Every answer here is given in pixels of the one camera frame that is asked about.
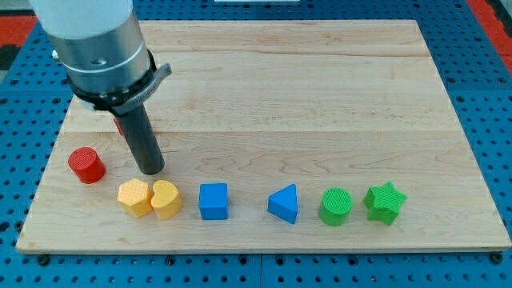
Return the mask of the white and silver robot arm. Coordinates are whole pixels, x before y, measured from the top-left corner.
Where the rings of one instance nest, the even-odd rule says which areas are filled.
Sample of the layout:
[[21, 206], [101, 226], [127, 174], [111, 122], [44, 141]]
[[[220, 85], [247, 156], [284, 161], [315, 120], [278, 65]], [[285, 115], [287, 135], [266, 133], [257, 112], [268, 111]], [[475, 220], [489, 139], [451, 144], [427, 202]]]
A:
[[74, 94], [121, 116], [171, 74], [155, 65], [131, 0], [30, 0]]

